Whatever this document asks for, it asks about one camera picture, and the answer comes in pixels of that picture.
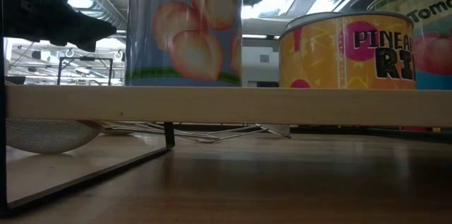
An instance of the wooden shelf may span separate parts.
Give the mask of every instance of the wooden shelf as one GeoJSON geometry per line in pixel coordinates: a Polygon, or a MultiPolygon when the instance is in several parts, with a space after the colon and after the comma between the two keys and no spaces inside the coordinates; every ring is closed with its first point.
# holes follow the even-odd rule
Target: wooden shelf
{"type": "Polygon", "coordinates": [[[8,117],[452,127],[452,91],[7,86],[8,117]]]}

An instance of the black metal frame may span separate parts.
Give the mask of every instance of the black metal frame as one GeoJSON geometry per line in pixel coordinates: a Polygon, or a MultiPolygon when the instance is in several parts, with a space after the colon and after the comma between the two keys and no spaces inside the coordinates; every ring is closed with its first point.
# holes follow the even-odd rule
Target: black metal frame
{"type": "MultiPolygon", "coordinates": [[[[3,132],[5,132],[5,116],[2,116],[3,123],[1,128],[3,132]]],[[[148,162],[154,158],[160,157],[165,153],[168,153],[172,148],[175,147],[174,141],[174,125],[171,122],[165,123],[165,141],[166,146],[164,148],[158,149],[156,151],[152,151],[150,153],[146,153],[139,157],[133,158],[131,160],[124,161],[117,165],[113,165],[111,167],[105,168],[103,170],[91,173],[89,175],[85,175],[83,177],[79,177],[70,182],[65,182],[63,184],[57,185],[50,189],[46,189],[44,191],[38,192],[31,196],[26,196],[22,199],[12,201],[8,203],[7,199],[7,185],[6,185],[6,137],[2,136],[0,138],[1,142],[1,152],[0,152],[0,217],[12,217],[21,213],[25,213],[33,210],[39,206],[44,204],[51,203],[60,199],[64,196],[68,196],[69,194],[75,193],[82,189],[87,189],[88,187],[94,186],[101,182],[104,182],[108,179],[116,177],[134,167],[137,167],[143,163],[148,162]]]]}
{"type": "Polygon", "coordinates": [[[109,61],[110,62],[110,68],[108,73],[108,86],[112,85],[112,75],[113,75],[113,59],[112,58],[95,58],[95,57],[59,57],[59,65],[58,65],[58,79],[56,81],[56,84],[59,86],[61,83],[61,72],[69,65],[63,66],[64,60],[71,60],[69,63],[71,63],[74,60],[81,60],[81,61],[109,61]]]}
{"type": "MultiPolygon", "coordinates": [[[[43,204],[48,204],[52,201],[60,199],[64,196],[72,194],[74,192],[86,189],[93,185],[99,184],[107,179],[113,178],[120,175],[127,170],[130,170],[138,165],[141,165],[149,160],[160,157],[161,155],[168,153],[172,148],[175,147],[174,141],[174,125],[171,122],[164,124],[165,126],[165,141],[166,146],[164,148],[152,151],[145,155],[141,155],[131,160],[119,163],[117,165],[105,168],[103,170],[94,172],[92,174],[79,177],[70,182],[60,184],[58,186],[46,189],[44,191],[38,192],[31,196],[24,197],[22,199],[8,202],[7,196],[7,170],[6,170],[6,107],[7,107],[7,97],[6,97],[6,86],[5,86],[5,70],[4,70],[4,22],[3,22],[3,0],[0,0],[0,217],[11,217],[18,215],[19,213],[24,213],[34,208],[41,206],[43,204]]],[[[58,82],[61,78],[62,63],[65,59],[80,59],[80,58],[60,58],[59,64],[59,76],[58,82]]],[[[110,60],[110,73],[109,79],[112,78],[112,67],[113,59],[102,59],[110,60]]]]}

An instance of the wooden floor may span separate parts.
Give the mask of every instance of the wooden floor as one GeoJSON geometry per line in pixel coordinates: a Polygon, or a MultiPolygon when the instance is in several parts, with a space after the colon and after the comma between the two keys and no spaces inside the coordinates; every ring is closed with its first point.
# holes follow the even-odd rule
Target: wooden floor
{"type": "MultiPolygon", "coordinates": [[[[60,156],[10,149],[11,198],[134,157],[160,136],[98,138],[60,156]]],[[[0,223],[452,223],[452,146],[272,134],[169,154],[0,223]]]]}

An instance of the pink circle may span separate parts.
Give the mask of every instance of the pink circle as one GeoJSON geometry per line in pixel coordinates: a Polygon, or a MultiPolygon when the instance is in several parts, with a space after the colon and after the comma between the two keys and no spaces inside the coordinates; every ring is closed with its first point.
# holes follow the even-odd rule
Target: pink circle
{"type": "MultiPolygon", "coordinates": [[[[371,31],[377,31],[374,25],[368,22],[354,22],[345,27],[346,36],[342,33],[339,36],[338,44],[345,45],[346,57],[353,61],[368,61],[375,56],[375,47],[370,47],[371,31]],[[355,48],[355,34],[359,33],[362,42],[355,48]]],[[[378,45],[379,36],[375,33],[375,42],[378,45]]]]}
{"type": "Polygon", "coordinates": [[[311,86],[305,80],[298,79],[298,80],[295,80],[290,87],[291,88],[310,88],[311,86]]]}

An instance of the tomato can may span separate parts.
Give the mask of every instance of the tomato can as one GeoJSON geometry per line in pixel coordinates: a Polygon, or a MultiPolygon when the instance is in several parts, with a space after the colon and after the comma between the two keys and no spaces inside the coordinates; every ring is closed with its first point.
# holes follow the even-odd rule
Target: tomato can
{"type": "Polygon", "coordinates": [[[411,20],[391,12],[310,20],[280,38],[280,87],[414,89],[411,20]]]}
{"type": "Polygon", "coordinates": [[[415,23],[418,89],[452,89],[452,0],[375,0],[368,10],[403,13],[415,23]]]}
{"type": "Polygon", "coordinates": [[[126,85],[240,86],[242,0],[129,0],[126,85]]]}

